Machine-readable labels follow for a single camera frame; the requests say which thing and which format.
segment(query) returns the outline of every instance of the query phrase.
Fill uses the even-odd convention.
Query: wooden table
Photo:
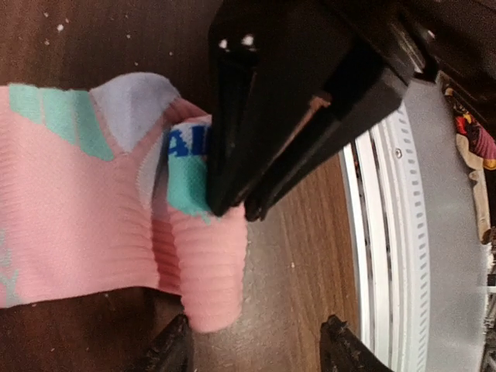
[[[91,88],[152,71],[208,109],[207,30],[220,3],[0,0],[0,84]],[[195,337],[198,371],[319,370],[320,323],[336,313],[357,327],[338,159],[251,224],[249,239],[243,316]],[[0,370],[119,371],[180,310],[143,288],[1,310]]]

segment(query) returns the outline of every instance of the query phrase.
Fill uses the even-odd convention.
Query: teal pattern
[[[25,118],[41,124],[40,91],[37,87],[24,84],[9,85],[10,109]]]
[[[100,124],[95,116],[95,110],[87,91],[69,91],[72,94],[79,144],[81,150],[91,157],[98,157],[105,161],[114,159],[114,154],[105,141]]]
[[[19,271],[14,270],[9,277],[6,271],[12,271],[12,252],[5,246],[5,230],[0,229],[0,285],[5,288],[5,307],[20,305],[22,302],[16,294],[17,278]]]
[[[187,215],[206,216],[207,166],[202,157],[169,157],[167,201]]]
[[[69,92],[60,89],[42,88],[46,127],[71,144],[76,142],[72,101]]]
[[[10,109],[41,124],[42,107],[46,128],[71,144],[77,143],[90,157],[114,159],[96,119],[87,91],[62,91],[31,85],[9,85]]]
[[[195,127],[197,126],[186,126],[184,131],[194,131]],[[193,153],[192,148],[198,149],[199,146],[184,141],[183,135],[185,134],[192,138],[191,133],[183,133],[179,129],[174,129],[169,134],[167,202],[184,214],[200,215],[205,222],[209,223],[208,216],[211,211],[206,198],[205,148],[202,146],[203,151],[198,150]],[[203,131],[202,135],[202,138],[196,138],[200,143],[205,142],[207,131]]]

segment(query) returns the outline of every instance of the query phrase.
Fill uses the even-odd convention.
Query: gray panel
[[[484,348],[485,248],[478,242],[468,168],[439,87],[414,83],[405,105],[422,173],[431,260],[427,371],[475,371]]]

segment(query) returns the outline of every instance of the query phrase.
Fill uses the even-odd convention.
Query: light blue patch
[[[0,229],[0,267],[10,267],[12,263],[12,253],[5,246],[5,230]]]
[[[5,307],[11,308],[12,306],[21,305],[22,301],[16,294],[16,283],[19,276],[19,271],[14,271],[11,277],[6,277],[0,274],[0,284],[5,287]]]
[[[202,157],[169,156],[167,201],[186,215],[200,215],[208,222],[207,166]]]
[[[42,88],[46,127],[71,144],[76,142],[72,99],[69,91]]]
[[[21,116],[41,124],[40,90],[32,85],[9,84],[10,109]]]
[[[95,116],[93,104],[87,91],[69,91],[71,94],[74,116],[77,123],[77,133],[79,134],[79,145],[90,157],[97,157],[104,161],[114,159],[114,154],[110,149],[100,125]]]

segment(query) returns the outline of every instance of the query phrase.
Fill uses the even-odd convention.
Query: fabric
[[[456,131],[469,140],[470,152],[484,159],[484,169],[496,170],[496,142],[489,132],[468,112],[448,85],[444,91],[455,115]]]
[[[1,87],[0,307],[148,287],[199,332],[234,322],[246,223],[208,210],[209,121],[155,74]]]

